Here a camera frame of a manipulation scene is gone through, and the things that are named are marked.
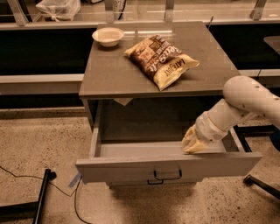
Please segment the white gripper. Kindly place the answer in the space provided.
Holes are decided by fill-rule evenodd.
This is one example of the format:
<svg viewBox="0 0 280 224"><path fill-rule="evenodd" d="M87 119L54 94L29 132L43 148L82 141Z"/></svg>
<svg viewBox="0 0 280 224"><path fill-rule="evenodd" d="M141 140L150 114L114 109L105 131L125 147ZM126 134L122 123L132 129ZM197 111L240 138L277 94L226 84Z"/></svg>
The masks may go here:
<svg viewBox="0 0 280 224"><path fill-rule="evenodd" d="M218 114L205 111L196 119L195 128L192 126L185 133L182 139L183 151L185 153L203 151L207 147L206 143L219 141L227 133L227 129L219 120Z"/></svg>

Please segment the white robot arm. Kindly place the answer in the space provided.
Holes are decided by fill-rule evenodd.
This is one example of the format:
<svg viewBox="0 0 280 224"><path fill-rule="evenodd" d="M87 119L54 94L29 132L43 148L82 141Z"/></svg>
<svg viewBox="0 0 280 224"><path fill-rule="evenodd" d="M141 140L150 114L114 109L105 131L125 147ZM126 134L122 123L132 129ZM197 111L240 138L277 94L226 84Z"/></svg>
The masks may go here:
<svg viewBox="0 0 280 224"><path fill-rule="evenodd" d="M182 139L185 153L205 150L220 141L235 125L261 116L280 128L280 99L257 80L235 76L224 85L223 98L204 111Z"/></svg>

